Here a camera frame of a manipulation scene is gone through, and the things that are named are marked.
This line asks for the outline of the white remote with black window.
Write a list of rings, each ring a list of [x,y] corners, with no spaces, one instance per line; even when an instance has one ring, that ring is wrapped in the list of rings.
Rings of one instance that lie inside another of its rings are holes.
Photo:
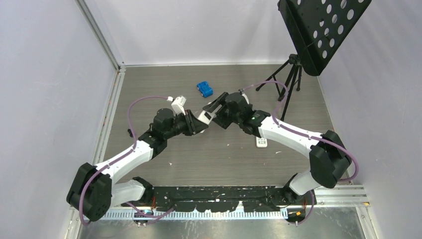
[[[215,117],[216,117],[216,112],[208,113],[206,112],[206,109],[203,109],[203,111],[199,114],[197,119],[209,125]]]

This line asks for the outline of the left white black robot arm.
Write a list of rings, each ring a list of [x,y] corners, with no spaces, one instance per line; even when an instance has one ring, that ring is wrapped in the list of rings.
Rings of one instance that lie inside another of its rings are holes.
[[[149,205],[154,194],[149,182],[141,177],[125,183],[120,183],[120,179],[158,156],[167,147],[168,139],[180,134],[198,134],[208,128],[214,117],[215,114],[207,111],[196,117],[190,110],[176,115],[171,109],[160,109],[149,129],[128,149],[97,165],[81,165],[66,201],[78,209],[85,224],[99,220],[113,206],[127,202]]]

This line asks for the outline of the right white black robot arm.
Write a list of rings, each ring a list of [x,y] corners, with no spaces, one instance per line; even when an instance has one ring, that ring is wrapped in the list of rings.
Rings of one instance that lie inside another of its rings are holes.
[[[206,124],[213,121],[224,129],[234,123],[246,134],[278,142],[305,156],[310,168],[295,174],[281,189],[281,197],[288,204],[297,204],[317,187],[334,188],[353,161],[335,132],[311,132],[285,123],[253,109],[240,92],[220,95],[203,107],[199,120]]]

